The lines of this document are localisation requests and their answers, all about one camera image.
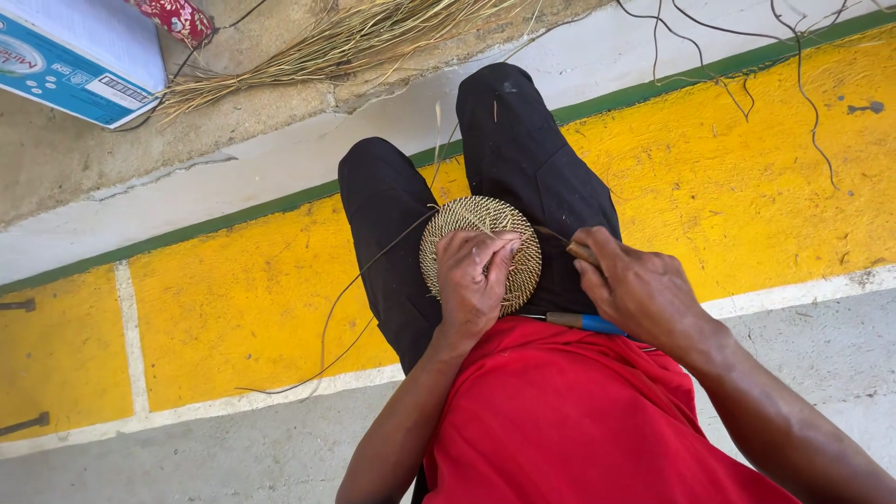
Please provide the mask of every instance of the forearm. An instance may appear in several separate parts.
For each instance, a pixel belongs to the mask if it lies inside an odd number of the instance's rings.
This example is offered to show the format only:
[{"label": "forearm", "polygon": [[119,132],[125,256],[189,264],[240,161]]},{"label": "forearm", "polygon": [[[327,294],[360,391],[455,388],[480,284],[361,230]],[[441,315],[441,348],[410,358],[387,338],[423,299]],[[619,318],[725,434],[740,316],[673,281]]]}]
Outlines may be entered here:
[{"label": "forearm", "polygon": [[361,439],[337,503],[398,502],[413,482],[466,355],[445,349],[442,340],[434,336]]},{"label": "forearm", "polygon": [[896,481],[747,352],[721,323],[682,364],[741,453],[803,502],[896,501]]}]

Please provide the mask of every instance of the circular woven mat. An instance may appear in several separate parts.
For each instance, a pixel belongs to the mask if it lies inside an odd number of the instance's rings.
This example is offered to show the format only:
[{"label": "circular woven mat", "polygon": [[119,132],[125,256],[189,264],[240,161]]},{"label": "circular woven mat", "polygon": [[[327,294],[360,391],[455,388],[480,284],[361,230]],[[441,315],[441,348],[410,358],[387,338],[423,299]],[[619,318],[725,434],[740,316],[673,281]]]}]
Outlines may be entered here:
[{"label": "circular woven mat", "polygon": [[519,210],[499,199],[487,196],[467,196],[442,205],[442,209],[426,225],[420,240],[420,269],[433,295],[439,296],[436,276],[435,243],[454,230],[500,231],[520,234],[522,244],[516,250],[507,274],[507,291],[501,302],[501,317],[510,315],[529,300],[538,276],[541,275],[541,247],[535,231]]}]

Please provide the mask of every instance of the dry grass stalk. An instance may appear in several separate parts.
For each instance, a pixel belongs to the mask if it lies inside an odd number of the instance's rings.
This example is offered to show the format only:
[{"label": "dry grass stalk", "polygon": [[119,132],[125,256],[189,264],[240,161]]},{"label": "dry grass stalk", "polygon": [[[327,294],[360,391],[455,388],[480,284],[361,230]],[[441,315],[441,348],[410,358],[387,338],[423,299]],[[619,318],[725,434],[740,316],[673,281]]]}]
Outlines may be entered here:
[{"label": "dry grass stalk", "polygon": [[[365,70],[398,67],[414,52],[500,22],[531,0],[373,0],[336,12],[307,36],[256,68],[238,75],[198,74],[178,78],[158,112],[166,121],[247,87],[328,82]],[[517,4],[498,20],[488,16]],[[392,61],[395,65],[386,65]],[[389,70],[380,82],[392,72]]]}]

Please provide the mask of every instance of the cardboard box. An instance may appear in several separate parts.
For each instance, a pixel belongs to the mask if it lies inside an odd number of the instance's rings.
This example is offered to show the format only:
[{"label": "cardboard box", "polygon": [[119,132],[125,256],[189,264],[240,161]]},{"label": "cardboard box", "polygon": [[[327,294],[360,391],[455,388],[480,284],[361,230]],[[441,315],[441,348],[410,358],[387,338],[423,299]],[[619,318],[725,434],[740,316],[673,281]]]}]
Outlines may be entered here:
[{"label": "cardboard box", "polygon": [[167,77],[155,25],[122,0],[0,0],[0,87],[115,128]]}]

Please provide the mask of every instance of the person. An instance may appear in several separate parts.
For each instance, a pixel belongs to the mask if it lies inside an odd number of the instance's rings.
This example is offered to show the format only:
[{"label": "person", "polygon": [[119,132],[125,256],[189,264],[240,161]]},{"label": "person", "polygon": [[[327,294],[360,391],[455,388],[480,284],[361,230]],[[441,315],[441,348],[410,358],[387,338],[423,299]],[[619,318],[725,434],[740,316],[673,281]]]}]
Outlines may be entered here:
[{"label": "person", "polygon": [[[399,502],[415,476],[412,501],[426,503],[896,502],[890,475],[701,308],[675,258],[622,244],[607,186],[525,71],[478,70],[460,85],[457,116],[470,192],[572,236],[602,267],[539,237],[542,273],[520,313],[599,313],[643,343],[498,319],[520,245],[507,231],[438,242],[440,303],[420,272],[425,224],[411,227],[435,204],[426,181],[385,140],[358,142],[339,166],[358,264],[410,228],[362,274],[407,377],[336,502]],[[756,470],[705,438],[681,366]]]}]

